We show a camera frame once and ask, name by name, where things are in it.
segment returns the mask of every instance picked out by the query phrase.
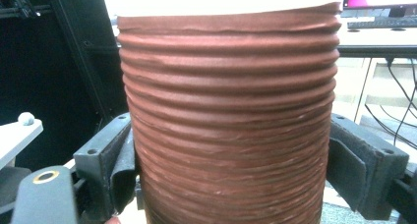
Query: white ball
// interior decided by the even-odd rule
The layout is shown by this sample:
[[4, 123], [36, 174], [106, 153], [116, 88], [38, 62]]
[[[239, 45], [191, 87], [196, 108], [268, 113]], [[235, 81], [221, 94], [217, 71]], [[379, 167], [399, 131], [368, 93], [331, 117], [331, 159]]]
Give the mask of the white ball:
[[23, 126], [32, 125], [34, 122], [34, 116], [29, 112], [22, 113], [18, 118], [18, 122]]

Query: black cable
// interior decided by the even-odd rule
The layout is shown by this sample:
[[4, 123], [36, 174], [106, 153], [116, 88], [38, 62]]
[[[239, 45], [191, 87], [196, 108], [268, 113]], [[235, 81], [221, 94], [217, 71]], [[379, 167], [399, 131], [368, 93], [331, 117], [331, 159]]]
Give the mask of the black cable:
[[398, 137], [399, 129], [401, 128], [402, 124], [404, 123], [405, 117], [407, 117], [408, 111], [410, 111], [411, 104], [413, 103], [414, 94], [416, 92], [415, 89], [416, 89], [416, 87], [414, 86], [414, 90], [413, 90], [413, 93], [411, 94], [410, 102], [408, 103], [408, 106], [407, 106], [407, 110], [405, 111], [404, 116], [402, 117], [402, 120], [399, 123], [398, 128], [396, 129], [395, 136], [393, 137], [393, 145], [394, 146], [395, 146], [396, 138]]
[[414, 116], [414, 118], [417, 119], [417, 116], [413, 113], [413, 111], [410, 109], [410, 113]]
[[[381, 107], [381, 109], [384, 111], [384, 113], [386, 113], [387, 114], [387, 116], [389, 116], [391, 119], [393, 119], [393, 120], [395, 120], [395, 121], [397, 121], [397, 122], [401, 122], [399, 119], [397, 119], [397, 118], [395, 118], [395, 117], [393, 117], [393, 116], [391, 116], [387, 111], [386, 111], [386, 109], [383, 107], [383, 105], [380, 105], [380, 107]], [[413, 127], [413, 128], [417, 128], [417, 126], [416, 125], [412, 125], [412, 124], [409, 124], [409, 123], [406, 123], [406, 122], [404, 122], [404, 124], [405, 125], [407, 125], [407, 126], [410, 126], [410, 127]]]
[[407, 93], [405, 92], [404, 88], [403, 88], [403, 87], [402, 87], [402, 85], [399, 83], [399, 81], [395, 78], [395, 81], [396, 81], [396, 82], [398, 83], [398, 85], [401, 87], [402, 92], [403, 92], [403, 93], [407, 96], [407, 98], [408, 98], [408, 100], [409, 100], [409, 103], [408, 103], [408, 106], [407, 106], [407, 110], [405, 111], [404, 116], [402, 117], [402, 120], [401, 120], [401, 122], [399, 123], [398, 128], [396, 129], [395, 136], [393, 137], [393, 145], [394, 145], [394, 146], [395, 146], [395, 143], [396, 143], [396, 138], [398, 137], [399, 130], [401, 129], [401, 126], [402, 126], [402, 124], [404, 123], [405, 118], [407, 117], [408, 112], [410, 111], [410, 107], [411, 107], [411, 105], [413, 104], [414, 94], [415, 94], [415, 92], [416, 92], [416, 86], [417, 86], [417, 84], [416, 84], [416, 73], [415, 73], [415, 69], [414, 69], [413, 59], [410, 59], [410, 60], [411, 60], [411, 69], [412, 69], [412, 72], [413, 72], [413, 80], [414, 80], [414, 89], [413, 89], [413, 93], [411, 94], [411, 98], [408, 98], [408, 95], [407, 95]]
[[395, 80], [395, 82], [398, 84], [398, 86], [401, 88], [401, 90], [402, 90], [402, 93], [405, 95], [405, 97], [408, 99], [408, 102], [410, 102], [410, 104], [414, 107], [414, 109], [416, 109], [417, 110], [417, 107], [416, 107], [416, 105], [413, 103], [413, 101], [410, 99], [410, 97], [408, 96], [408, 94], [407, 94], [407, 92], [405, 92], [405, 89], [404, 89], [404, 87], [402, 87], [402, 84], [399, 82], [399, 80], [396, 78], [396, 76], [394, 75], [394, 73], [392, 72], [392, 69], [391, 69], [391, 64], [388, 64], [387, 65], [388, 66], [388, 70], [389, 70], [389, 72], [390, 72], [390, 74], [391, 74], [391, 76], [392, 76], [392, 78]]
[[[365, 104], [365, 108], [368, 110], [368, 112], [371, 114], [371, 116], [374, 118], [374, 120], [384, 129], [387, 131], [388, 134], [390, 134], [391, 136], [395, 136], [395, 131], [392, 130], [390, 127], [388, 127], [387, 125], [385, 125], [381, 120], [379, 120], [371, 111], [371, 109], [368, 107], [367, 104]], [[401, 136], [401, 135], [397, 135], [399, 140], [402, 140], [403, 142], [407, 143], [409, 146], [417, 149], [417, 144], [413, 143], [412, 141], [406, 139], [405, 137]]]

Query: ribbed cylinder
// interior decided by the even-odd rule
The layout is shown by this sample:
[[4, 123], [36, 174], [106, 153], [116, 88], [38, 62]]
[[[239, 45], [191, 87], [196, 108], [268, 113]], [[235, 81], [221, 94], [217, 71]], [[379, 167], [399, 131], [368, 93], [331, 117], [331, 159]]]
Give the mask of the ribbed cylinder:
[[149, 223], [320, 223], [338, 12], [119, 18]]

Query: brass insert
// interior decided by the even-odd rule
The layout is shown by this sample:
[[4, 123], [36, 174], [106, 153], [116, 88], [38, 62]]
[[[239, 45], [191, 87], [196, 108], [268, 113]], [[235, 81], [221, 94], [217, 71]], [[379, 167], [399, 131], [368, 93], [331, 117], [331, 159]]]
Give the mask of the brass insert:
[[35, 178], [33, 178], [33, 182], [35, 184], [48, 183], [54, 180], [56, 177], [58, 177], [58, 175], [59, 175], [58, 171], [46, 171], [37, 175]]

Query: keyboard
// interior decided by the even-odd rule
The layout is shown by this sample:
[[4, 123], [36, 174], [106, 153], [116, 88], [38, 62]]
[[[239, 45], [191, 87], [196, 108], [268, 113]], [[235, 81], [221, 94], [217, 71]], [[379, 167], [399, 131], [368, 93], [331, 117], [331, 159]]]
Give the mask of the keyboard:
[[375, 17], [373, 21], [348, 22], [347, 28], [417, 28], [417, 17]]

